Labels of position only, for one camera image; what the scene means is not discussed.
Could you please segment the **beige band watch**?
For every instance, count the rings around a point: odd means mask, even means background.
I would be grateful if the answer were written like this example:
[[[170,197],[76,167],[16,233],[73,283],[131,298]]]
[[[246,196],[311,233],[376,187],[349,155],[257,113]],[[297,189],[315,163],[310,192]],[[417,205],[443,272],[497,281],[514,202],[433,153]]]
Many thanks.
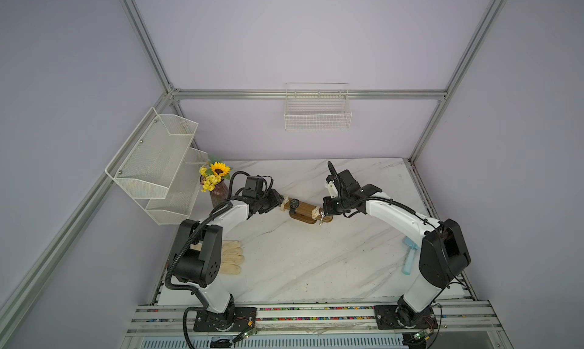
[[[311,218],[314,221],[321,221],[322,219],[322,215],[321,215],[321,208],[320,207],[315,207],[312,212],[311,212]]]

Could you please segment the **wooden watch stand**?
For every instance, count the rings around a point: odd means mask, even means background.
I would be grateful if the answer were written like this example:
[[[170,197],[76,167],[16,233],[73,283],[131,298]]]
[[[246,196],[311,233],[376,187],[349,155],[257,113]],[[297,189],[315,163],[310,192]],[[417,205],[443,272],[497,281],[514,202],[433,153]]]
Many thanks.
[[[300,221],[300,222],[304,222],[306,224],[316,224],[319,223],[319,221],[314,221],[311,218],[311,212],[315,207],[319,207],[319,206],[314,206],[312,204],[306,203],[306,202],[302,202],[300,201],[300,207],[296,210],[296,214],[295,215],[290,215],[289,214],[289,201],[292,200],[290,199],[288,196],[284,196],[284,201],[280,204],[280,209],[283,212],[287,212],[289,217]],[[325,218],[325,222],[324,223],[330,223],[333,220],[333,216],[326,216]]]

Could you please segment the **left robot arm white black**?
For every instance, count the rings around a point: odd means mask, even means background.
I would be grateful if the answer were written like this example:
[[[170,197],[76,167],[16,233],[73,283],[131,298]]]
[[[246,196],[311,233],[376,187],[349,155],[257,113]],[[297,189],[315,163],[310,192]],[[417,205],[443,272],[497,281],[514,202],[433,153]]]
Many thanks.
[[[189,306],[183,311],[182,332],[189,348],[195,347],[188,331],[191,312],[196,313],[194,329],[229,332],[239,321],[234,296],[217,281],[224,234],[254,215],[270,212],[284,201],[283,195],[273,188],[272,177],[237,171],[231,179],[239,175],[246,177],[244,186],[234,191],[234,183],[230,182],[227,197],[211,209],[208,217],[202,221],[186,219],[179,224],[167,258],[164,287],[186,291],[202,305],[200,309]]]

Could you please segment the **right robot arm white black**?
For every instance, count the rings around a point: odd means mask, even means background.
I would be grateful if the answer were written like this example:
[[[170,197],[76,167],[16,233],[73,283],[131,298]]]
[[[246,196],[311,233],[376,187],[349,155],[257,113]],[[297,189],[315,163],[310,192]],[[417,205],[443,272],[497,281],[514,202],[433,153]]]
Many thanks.
[[[361,213],[395,228],[418,247],[418,271],[414,283],[398,299],[398,324],[412,328],[431,312],[431,304],[471,263],[460,225],[452,219],[438,220],[416,212],[383,192],[378,186],[361,186],[350,171],[338,172],[328,162],[323,199],[325,216],[350,218]]]

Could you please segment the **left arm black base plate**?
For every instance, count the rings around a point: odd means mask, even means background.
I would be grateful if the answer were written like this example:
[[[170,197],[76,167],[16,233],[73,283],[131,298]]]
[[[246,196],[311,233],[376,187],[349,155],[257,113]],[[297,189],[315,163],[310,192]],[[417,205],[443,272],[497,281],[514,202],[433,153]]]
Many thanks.
[[[211,313],[198,309],[194,332],[242,332],[255,326],[258,309],[256,307],[228,307],[225,313]]]

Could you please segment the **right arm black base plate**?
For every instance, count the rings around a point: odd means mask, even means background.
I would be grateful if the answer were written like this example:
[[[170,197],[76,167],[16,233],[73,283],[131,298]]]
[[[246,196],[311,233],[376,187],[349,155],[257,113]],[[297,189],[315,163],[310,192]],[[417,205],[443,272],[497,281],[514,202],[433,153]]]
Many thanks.
[[[430,307],[420,313],[411,311],[406,306],[376,305],[374,318],[379,330],[430,329],[438,327],[436,315]]]

